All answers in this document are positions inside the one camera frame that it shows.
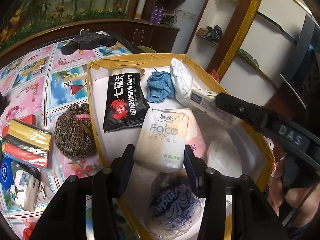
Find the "purple bottle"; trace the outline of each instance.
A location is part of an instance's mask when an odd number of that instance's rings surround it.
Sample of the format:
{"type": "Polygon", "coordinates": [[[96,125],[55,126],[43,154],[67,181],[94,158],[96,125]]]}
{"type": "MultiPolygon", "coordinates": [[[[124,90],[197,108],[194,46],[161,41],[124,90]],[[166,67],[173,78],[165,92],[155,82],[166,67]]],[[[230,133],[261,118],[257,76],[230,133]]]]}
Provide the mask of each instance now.
{"type": "Polygon", "coordinates": [[[161,7],[161,9],[159,9],[157,17],[156,17],[156,24],[160,24],[161,23],[163,15],[164,15],[164,9],[163,9],[163,7],[161,7]]]}
{"type": "Polygon", "coordinates": [[[158,15],[158,11],[159,11],[159,8],[156,5],[156,7],[154,7],[152,12],[151,12],[149,22],[154,23],[156,21],[156,18],[157,18],[157,15],[158,15]]]}

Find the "blue oval logo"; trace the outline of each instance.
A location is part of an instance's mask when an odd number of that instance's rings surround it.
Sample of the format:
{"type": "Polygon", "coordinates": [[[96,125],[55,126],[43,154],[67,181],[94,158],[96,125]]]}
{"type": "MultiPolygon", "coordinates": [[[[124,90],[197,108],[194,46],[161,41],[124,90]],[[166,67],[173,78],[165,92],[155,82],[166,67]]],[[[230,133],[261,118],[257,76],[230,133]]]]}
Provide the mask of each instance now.
{"type": "Polygon", "coordinates": [[[3,182],[6,182],[8,177],[8,165],[6,163],[4,163],[2,166],[1,176],[2,176],[3,182]]]}

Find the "cabinet door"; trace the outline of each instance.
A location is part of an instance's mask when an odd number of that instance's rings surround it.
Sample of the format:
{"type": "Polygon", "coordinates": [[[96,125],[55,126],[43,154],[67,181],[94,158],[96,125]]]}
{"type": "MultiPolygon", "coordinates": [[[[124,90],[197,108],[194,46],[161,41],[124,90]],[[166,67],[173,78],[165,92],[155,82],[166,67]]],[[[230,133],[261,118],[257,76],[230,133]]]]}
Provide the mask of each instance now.
{"type": "Polygon", "coordinates": [[[127,23],[122,29],[122,37],[134,46],[149,46],[149,39],[152,33],[152,25],[127,23]]]}
{"type": "Polygon", "coordinates": [[[178,29],[163,27],[161,25],[154,26],[149,47],[158,53],[171,53],[178,31],[178,29]]]}

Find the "human hand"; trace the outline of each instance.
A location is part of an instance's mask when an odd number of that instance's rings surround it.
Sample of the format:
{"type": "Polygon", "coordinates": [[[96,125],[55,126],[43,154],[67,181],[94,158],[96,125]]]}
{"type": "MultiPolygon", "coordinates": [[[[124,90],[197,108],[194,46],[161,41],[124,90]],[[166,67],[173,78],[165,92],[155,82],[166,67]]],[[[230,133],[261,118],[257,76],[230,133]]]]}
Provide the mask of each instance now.
{"type": "MultiPolygon", "coordinates": [[[[311,188],[292,188],[289,189],[286,194],[282,189],[282,174],[283,174],[283,161],[278,163],[276,168],[272,185],[270,187],[268,201],[272,206],[273,210],[279,216],[279,207],[284,200],[294,207],[298,208],[301,201],[308,194],[311,188]]],[[[310,196],[305,200],[305,202],[300,207],[297,216],[293,221],[291,221],[288,227],[300,228],[308,224],[315,214],[317,213],[320,203],[320,185],[318,185],[315,190],[310,194],[310,196]]]]}

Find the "red crab logo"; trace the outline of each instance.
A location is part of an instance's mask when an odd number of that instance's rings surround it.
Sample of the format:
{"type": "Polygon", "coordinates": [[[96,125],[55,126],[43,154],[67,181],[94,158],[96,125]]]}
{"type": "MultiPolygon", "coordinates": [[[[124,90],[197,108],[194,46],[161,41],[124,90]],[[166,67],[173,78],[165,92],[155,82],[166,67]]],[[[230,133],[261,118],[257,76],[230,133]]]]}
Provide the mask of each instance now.
{"type": "Polygon", "coordinates": [[[117,120],[127,118],[128,110],[125,109],[126,105],[127,103],[124,101],[124,99],[113,100],[110,107],[114,108],[116,110],[116,113],[113,114],[112,117],[117,120]]]}

